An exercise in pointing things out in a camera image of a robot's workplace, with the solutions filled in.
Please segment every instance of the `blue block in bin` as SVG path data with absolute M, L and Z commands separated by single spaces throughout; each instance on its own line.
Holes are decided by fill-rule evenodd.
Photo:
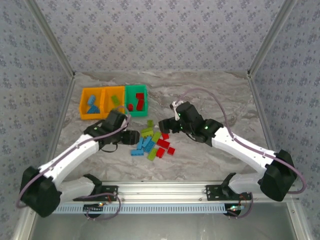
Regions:
M 144 142 L 144 138 L 140 137 L 140 141 L 138 143 L 138 145 L 136 146 L 136 149 L 141 150 L 142 149 L 142 143 Z
M 143 156 L 145 153 L 144 151 L 141 149 L 141 150 L 131 150 L 131 156 Z
M 95 100 L 96 100 L 96 96 L 95 95 L 91 95 L 89 97 L 89 100 L 88 100 L 88 105 L 89 106 L 93 106 L 95 104 Z
M 99 114 L 100 110 L 97 106 L 93 105 L 90 109 L 86 112 L 87 114 Z
M 142 147 L 145 148 L 148 145 L 148 143 L 151 141 L 151 139 L 152 139 L 152 137 L 147 136 L 146 139 L 142 143 Z
M 156 143 L 154 141 L 150 141 L 148 145 L 144 148 L 144 151 L 149 154 L 155 145 Z

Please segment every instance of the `red block in bin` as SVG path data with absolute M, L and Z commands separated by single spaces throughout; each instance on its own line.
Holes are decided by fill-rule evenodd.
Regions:
M 136 110 L 137 111 L 142 111 L 142 109 L 144 107 L 144 104 L 145 104 L 145 100 L 139 99 L 138 104 L 136 105 Z
M 129 103 L 127 108 L 130 112 L 132 112 L 134 110 L 134 105 L 132 103 Z
M 162 139 L 159 139 L 156 142 L 156 144 L 159 145 L 160 147 L 163 147 L 164 149 L 167 149 L 169 147 L 169 145 L 170 145 L 170 142 L 162 140 Z
M 173 155 L 175 153 L 175 149 L 173 147 L 169 147 L 168 154 Z
M 135 97 L 136 97 L 137 99 L 145 100 L 145 94 L 144 94 L 143 92 L 137 92 L 137 93 L 135 94 Z
M 162 133 L 162 138 L 163 138 L 163 140 L 169 139 L 169 134 L 168 133 Z
M 162 159 L 162 157 L 164 156 L 165 154 L 165 151 L 163 148 L 159 147 L 158 151 L 156 151 L 156 156 L 160 159 Z

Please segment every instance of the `marble surface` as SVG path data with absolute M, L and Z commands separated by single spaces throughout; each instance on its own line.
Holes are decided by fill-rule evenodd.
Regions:
M 148 89 L 148 117 L 133 117 L 128 129 L 140 131 L 147 120 L 173 117 L 169 105 L 190 88 L 202 87 L 216 94 L 225 108 L 232 131 L 267 147 L 248 80 L 235 73 L 214 71 L 179 72 L 91 72 L 76 73 L 75 86 L 63 123 L 56 155 L 75 142 L 94 120 L 81 120 L 79 102 L 82 88 L 145 84 Z M 190 101 L 204 118 L 224 123 L 217 103 L 206 93 L 192 92 Z M 227 152 L 197 143 L 183 133 L 170 134 L 174 156 L 165 154 L 153 162 L 147 156 L 131 157 L 135 146 L 120 145 L 114 153 L 99 151 L 82 162 L 66 180 L 90 173 L 101 180 L 223 180 L 229 173 L 252 173 L 254 170 Z M 112 150 L 113 146 L 104 147 Z

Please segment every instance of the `wall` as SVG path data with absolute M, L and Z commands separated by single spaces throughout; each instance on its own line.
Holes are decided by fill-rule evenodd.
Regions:
M 320 239 L 320 2 L 300 0 L 254 77 L 277 148 L 307 180 L 302 197 Z
M 73 70 L 247 70 L 283 0 L 39 0 Z
M 23 171 L 46 157 L 69 79 L 23 0 L 0 1 L 0 239 L 10 239 Z

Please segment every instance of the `orange bin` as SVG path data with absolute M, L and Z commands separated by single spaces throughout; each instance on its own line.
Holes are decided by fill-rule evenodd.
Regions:
M 87 113 L 90 109 L 88 100 L 91 95 L 95 96 L 94 105 L 96 105 L 100 113 Z M 105 87 L 86 87 L 82 90 L 79 112 L 82 120 L 94 120 L 94 119 L 105 119 L 107 118 L 110 111 L 115 106 L 112 101 L 112 96 L 117 96 L 120 106 L 125 104 L 125 86 L 105 86 Z

